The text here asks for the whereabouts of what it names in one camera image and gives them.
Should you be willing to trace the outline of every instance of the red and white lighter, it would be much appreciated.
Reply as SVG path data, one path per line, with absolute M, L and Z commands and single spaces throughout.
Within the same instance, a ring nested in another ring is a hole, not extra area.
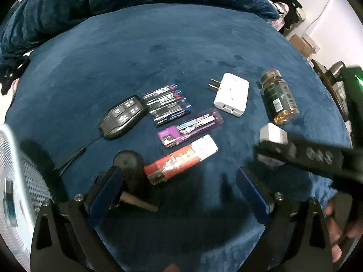
M 189 169 L 217 151 L 218 147 L 212 137 L 205 135 L 151 165 L 145 166 L 144 173 L 150 183 L 156 185 Z

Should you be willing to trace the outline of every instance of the blue bed sheet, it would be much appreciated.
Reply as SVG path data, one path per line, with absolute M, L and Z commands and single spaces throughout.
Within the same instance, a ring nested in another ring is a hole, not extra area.
M 292 199 L 312 195 L 324 205 L 335 193 L 328 179 L 287 165 L 270 171 L 255 161 L 259 129 L 269 122 L 257 81 L 269 69 L 281 72 L 301 112 L 284 130 L 349 146 L 334 101 L 283 36 L 255 14 L 198 5 L 129 7 L 47 41 L 32 52 L 6 122 L 45 176 L 90 144 L 62 177 L 72 197 L 86 192 L 119 151 L 137 151 L 146 164 L 173 151 L 149 116 L 117 140 L 93 141 L 111 106 L 178 83 L 198 113 L 213 105 L 210 78 L 230 72 L 248 80 L 245 113 L 221 112 L 224 123 L 211 131 L 219 151 L 154 188 L 157 213 L 122 207 L 97 229 L 126 271 L 162 271 L 172 263 L 182 271 L 236 271 L 264 230 L 235 184 L 240 166 Z

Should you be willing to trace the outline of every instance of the green light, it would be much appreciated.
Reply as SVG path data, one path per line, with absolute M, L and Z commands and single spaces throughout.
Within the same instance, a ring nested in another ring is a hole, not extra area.
M 360 83 L 360 85 L 363 87 L 363 81 L 360 78 L 358 78 L 357 76 L 355 76 L 355 78 L 358 80 L 358 82 Z

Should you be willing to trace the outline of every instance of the key fob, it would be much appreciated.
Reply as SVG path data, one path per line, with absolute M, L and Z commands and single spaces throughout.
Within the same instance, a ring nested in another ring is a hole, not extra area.
M 113 140 L 126 134 L 147 114 L 144 101 L 134 95 L 111 107 L 98 125 L 102 137 Z

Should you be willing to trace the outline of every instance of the white wall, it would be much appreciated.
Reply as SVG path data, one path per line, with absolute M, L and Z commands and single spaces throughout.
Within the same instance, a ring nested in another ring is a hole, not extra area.
M 337 61 L 363 67 L 363 25 L 346 0 L 298 0 L 306 13 L 306 20 L 286 37 L 302 35 L 307 27 L 324 13 L 306 33 L 321 48 L 313 59 L 329 68 Z

